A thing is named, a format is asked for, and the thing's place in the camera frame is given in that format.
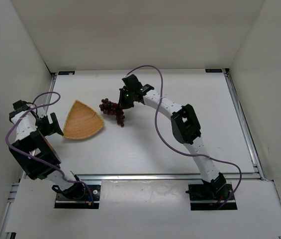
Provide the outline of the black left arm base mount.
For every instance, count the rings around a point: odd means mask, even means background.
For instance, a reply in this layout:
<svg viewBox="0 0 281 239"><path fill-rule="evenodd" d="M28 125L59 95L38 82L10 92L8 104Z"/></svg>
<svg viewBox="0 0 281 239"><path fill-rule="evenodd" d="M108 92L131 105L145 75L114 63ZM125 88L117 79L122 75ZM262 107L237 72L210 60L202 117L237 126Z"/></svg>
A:
<svg viewBox="0 0 281 239"><path fill-rule="evenodd" d="M52 190L56 192L54 208L56 209L99 209L101 185L89 184L88 189L82 184L73 186L68 190L62 191L59 186L53 185Z"/></svg>

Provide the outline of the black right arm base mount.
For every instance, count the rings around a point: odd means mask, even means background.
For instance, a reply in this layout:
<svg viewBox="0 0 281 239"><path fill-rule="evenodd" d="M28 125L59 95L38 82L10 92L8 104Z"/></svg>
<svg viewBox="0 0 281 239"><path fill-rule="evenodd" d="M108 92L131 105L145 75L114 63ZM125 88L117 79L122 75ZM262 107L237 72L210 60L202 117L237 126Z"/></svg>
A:
<svg viewBox="0 0 281 239"><path fill-rule="evenodd" d="M186 193L189 195L191 211L237 210L232 184L227 183L218 193L213 194L203 184L189 184Z"/></svg>

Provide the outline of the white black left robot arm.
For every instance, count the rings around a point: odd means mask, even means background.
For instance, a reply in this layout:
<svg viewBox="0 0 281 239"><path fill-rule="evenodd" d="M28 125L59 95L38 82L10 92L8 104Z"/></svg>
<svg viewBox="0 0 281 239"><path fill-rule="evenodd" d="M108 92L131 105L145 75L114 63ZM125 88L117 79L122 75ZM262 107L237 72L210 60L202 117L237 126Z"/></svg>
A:
<svg viewBox="0 0 281 239"><path fill-rule="evenodd" d="M69 200L80 200L87 195L87 188L75 175L67 177L61 170L61 160L46 136L63 135L55 113L50 117L36 104L19 100L9 113L13 127L5 137L9 151L32 180L50 180L52 190Z"/></svg>

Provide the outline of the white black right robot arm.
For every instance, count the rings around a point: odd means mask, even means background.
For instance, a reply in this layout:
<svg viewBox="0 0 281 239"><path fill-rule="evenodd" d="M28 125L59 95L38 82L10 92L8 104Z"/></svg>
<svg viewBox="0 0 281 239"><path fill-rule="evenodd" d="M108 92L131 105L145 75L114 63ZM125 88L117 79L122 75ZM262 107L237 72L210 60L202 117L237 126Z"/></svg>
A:
<svg viewBox="0 0 281 239"><path fill-rule="evenodd" d="M120 108L129 109L135 102L139 102L155 109L155 127L158 127L158 113L169 119L173 137L185 146L199 169L206 197L227 199L229 189L226 186L226 180L206 155L207 151L201 137L201 126L193 107L190 104L182 106L163 98L154 87L149 84L142 85L133 74L123 78L122 81L124 86L119 89L118 102Z"/></svg>

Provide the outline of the dark red fake grapes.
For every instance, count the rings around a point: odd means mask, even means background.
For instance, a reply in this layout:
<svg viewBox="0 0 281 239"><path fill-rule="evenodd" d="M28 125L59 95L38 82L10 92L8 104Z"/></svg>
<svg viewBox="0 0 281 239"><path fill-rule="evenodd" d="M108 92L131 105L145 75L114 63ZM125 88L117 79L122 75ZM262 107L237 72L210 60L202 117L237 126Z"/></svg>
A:
<svg viewBox="0 0 281 239"><path fill-rule="evenodd" d="M114 103L108 98L105 98L101 100L99 109L105 115L115 116L117 124L124 127L125 115L123 109L118 103Z"/></svg>

